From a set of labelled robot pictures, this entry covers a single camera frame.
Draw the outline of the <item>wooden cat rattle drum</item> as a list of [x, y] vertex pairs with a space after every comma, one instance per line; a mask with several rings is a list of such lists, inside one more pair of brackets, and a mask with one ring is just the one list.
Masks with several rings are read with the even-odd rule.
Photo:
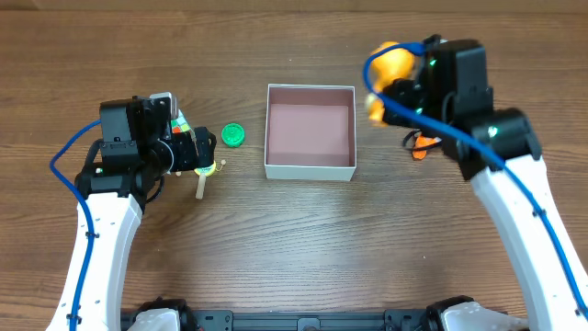
[[202, 200], [204, 197], [204, 191], [206, 187], [207, 178], [213, 176], [215, 173], [220, 172], [227, 164], [225, 159], [221, 159], [219, 163], [214, 162], [212, 165], [207, 167], [196, 168], [193, 172], [198, 176], [197, 189], [195, 198]]

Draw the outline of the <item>colourful puzzle cube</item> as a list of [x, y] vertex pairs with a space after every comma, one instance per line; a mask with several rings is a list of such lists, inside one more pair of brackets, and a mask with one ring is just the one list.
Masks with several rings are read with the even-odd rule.
[[173, 134], [192, 131], [192, 127], [189, 125], [180, 109], [178, 110], [177, 118], [171, 120], [171, 127]]

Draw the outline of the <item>orange dinosaur toy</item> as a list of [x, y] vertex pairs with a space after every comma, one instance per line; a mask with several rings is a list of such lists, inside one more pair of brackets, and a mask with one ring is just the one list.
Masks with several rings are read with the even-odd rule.
[[[382, 93], [384, 88], [398, 79], [408, 79], [413, 74], [415, 56], [405, 49], [388, 51], [371, 62], [368, 77], [373, 89]], [[385, 107], [375, 93], [369, 92], [366, 97], [368, 119], [377, 127], [389, 126], [383, 119]]]

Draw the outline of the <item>green round plastic wheel toy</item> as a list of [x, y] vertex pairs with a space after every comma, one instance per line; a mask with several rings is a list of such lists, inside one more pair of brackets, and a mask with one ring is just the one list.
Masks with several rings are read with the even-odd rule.
[[229, 123], [222, 129], [221, 138], [227, 146], [237, 148], [245, 140], [245, 130], [238, 123]]

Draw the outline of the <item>white yellow duck toy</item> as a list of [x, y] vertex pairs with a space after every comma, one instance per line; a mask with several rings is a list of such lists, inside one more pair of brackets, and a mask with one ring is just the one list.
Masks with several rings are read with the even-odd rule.
[[414, 136], [414, 145], [412, 148], [413, 160], [423, 160], [427, 156], [429, 150], [435, 149], [441, 145], [441, 139], [438, 137], [431, 138], [417, 133]]

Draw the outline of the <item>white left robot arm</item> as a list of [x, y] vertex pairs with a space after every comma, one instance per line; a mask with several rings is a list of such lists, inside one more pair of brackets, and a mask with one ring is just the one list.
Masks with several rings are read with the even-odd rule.
[[202, 199], [206, 171], [217, 166], [215, 135], [190, 127], [169, 92], [103, 102], [91, 125], [102, 136], [73, 181], [50, 162], [78, 202], [73, 254], [51, 330], [120, 330], [130, 248], [146, 205], [173, 173], [197, 174], [195, 196]]

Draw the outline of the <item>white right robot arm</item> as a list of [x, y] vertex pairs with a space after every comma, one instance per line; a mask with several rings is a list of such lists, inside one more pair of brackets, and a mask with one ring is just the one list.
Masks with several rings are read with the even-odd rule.
[[523, 293], [526, 318], [469, 298], [431, 305], [430, 330], [584, 330], [587, 274], [550, 191], [528, 117], [498, 110], [476, 40], [388, 42], [366, 60], [369, 117], [435, 138], [489, 213]]

